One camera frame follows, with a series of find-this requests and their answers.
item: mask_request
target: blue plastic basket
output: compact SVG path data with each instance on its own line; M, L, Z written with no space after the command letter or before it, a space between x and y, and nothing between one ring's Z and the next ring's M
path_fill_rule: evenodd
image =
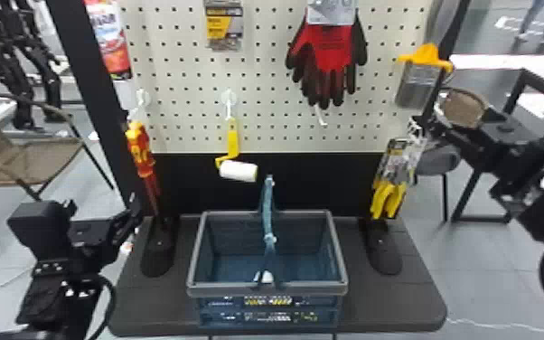
M337 326L348 277L333 217L276 211L272 186L257 212L201 217L187 292L203 327Z

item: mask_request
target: white pegboard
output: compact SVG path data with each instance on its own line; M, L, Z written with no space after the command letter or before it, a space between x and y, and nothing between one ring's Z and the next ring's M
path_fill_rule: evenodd
M206 48L202 0L120 0L134 73L152 94L145 118L157 153L226 150L221 93L239 96L241 152L380 152L402 136L409 117L394 96L396 58L422 43L431 0L360 0L369 62L357 70L357 92L324 112L322 127L285 67L305 0L244 0L240 52Z

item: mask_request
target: red work glove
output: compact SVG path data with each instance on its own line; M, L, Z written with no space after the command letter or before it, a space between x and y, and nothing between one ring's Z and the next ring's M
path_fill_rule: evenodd
M295 69L293 81L302 81L302 93L313 106L328 109L343 104L344 89L356 90L356 64L367 63L367 46L361 21L353 26L311 25L304 19L286 56Z

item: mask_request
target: packaged hardware item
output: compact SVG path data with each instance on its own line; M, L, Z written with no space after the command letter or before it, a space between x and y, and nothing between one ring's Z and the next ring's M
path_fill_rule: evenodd
M204 0L209 48L239 51L244 34L244 9L240 0Z

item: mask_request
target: pliers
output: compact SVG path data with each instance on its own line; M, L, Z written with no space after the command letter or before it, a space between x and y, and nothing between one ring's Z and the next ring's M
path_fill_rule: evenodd
M385 175L376 181L375 194L371 203L371 218L378 220L386 212L388 218L393 219L407 193L409 171L407 165L401 166L396 172Z

